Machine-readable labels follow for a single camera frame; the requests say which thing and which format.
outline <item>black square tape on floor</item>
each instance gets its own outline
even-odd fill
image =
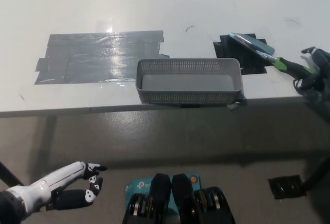
[[[246,34],[256,38],[255,34]],[[245,74],[267,73],[265,67],[271,66],[267,61],[262,60],[257,54],[235,41],[229,35],[220,36],[220,42],[214,42],[214,49],[217,58],[235,58],[241,65],[241,72]]]
[[[299,175],[268,179],[275,199],[297,198],[306,196],[303,182]]]

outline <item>robot finger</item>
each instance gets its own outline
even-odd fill
[[[61,192],[48,210],[72,210],[88,207],[93,204],[102,188],[103,179],[97,178],[89,189],[72,189]]]
[[[99,175],[99,171],[105,171],[107,168],[100,164],[95,163],[84,163],[85,164],[85,171],[84,175],[82,176],[83,179],[89,179],[94,175]]]

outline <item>robotic hand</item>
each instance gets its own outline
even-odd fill
[[[62,167],[29,186],[15,186],[0,192],[0,223],[21,223],[45,206],[47,210],[70,210],[90,206],[102,189],[99,164],[75,162]],[[89,180],[86,190],[65,188],[78,179]]]
[[[322,101],[330,100],[330,53],[309,47],[302,50],[303,54],[310,54],[313,62],[320,69],[318,74],[308,78],[294,80],[293,85],[297,91],[314,89],[322,93]]]

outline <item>black mechanical part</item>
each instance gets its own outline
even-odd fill
[[[0,223],[20,224],[25,217],[22,201],[8,191],[0,192]]]
[[[163,224],[171,195],[171,180],[158,173],[151,181],[149,194],[131,196],[122,224]]]
[[[194,210],[201,215],[199,224],[235,224],[228,202],[218,187],[196,190],[193,195],[200,208]]]
[[[185,174],[172,179],[172,192],[181,224],[235,224],[222,191],[211,187],[193,191]]]

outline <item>white robotic arm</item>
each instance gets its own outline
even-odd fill
[[[2,193],[6,199],[9,197],[13,201],[14,209],[22,209],[20,220],[24,220],[43,206],[48,210],[85,207],[91,205],[99,194],[103,179],[97,177],[98,171],[104,170],[106,167],[99,164],[75,162],[53,171],[29,186],[15,186]],[[90,188],[64,191],[68,185],[78,179],[89,179]]]

